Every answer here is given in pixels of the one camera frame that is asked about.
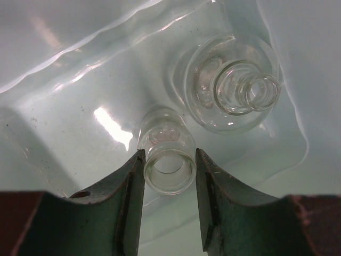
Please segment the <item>small glass vial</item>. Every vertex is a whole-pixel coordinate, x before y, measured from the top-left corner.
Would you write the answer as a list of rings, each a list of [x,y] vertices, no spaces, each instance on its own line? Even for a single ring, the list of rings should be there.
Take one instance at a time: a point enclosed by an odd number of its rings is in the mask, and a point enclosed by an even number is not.
[[[145,150],[143,174],[152,190],[177,195],[193,183],[195,142],[175,110],[159,107],[149,112],[141,123],[137,148]]]

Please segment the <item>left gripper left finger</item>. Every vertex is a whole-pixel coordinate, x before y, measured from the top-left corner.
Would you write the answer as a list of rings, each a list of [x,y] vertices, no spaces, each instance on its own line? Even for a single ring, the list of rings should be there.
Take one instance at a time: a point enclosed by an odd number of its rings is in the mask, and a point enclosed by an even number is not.
[[[71,197],[1,193],[1,255],[137,255],[145,152]]]

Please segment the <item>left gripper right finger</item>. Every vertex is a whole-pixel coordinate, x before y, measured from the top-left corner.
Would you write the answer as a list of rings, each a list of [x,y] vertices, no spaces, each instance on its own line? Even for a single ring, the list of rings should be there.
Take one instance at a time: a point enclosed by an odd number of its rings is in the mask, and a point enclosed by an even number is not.
[[[276,198],[196,150],[202,248],[208,255],[340,255],[340,196]]]

